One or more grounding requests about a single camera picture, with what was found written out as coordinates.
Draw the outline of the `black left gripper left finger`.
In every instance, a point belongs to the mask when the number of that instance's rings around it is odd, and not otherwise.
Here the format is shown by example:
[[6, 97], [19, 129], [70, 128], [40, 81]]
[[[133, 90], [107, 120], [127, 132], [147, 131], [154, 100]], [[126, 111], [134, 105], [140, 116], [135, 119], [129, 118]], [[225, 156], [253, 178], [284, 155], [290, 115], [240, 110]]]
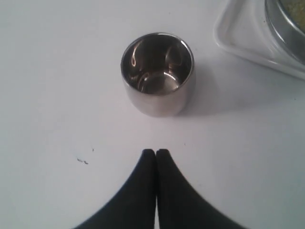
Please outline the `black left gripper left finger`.
[[156, 210], [156, 156], [142, 151], [134, 170], [116, 195], [78, 229], [153, 229]]

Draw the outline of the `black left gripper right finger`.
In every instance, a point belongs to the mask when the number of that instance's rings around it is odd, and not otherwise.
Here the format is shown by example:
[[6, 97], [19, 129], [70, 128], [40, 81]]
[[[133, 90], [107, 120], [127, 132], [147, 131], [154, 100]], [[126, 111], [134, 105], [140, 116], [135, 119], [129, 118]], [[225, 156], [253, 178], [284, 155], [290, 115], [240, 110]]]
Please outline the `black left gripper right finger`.
[[203, 199], [182, 175], [167, 149], [156, 152], [157, 207], [161, 229], [239, 229]]

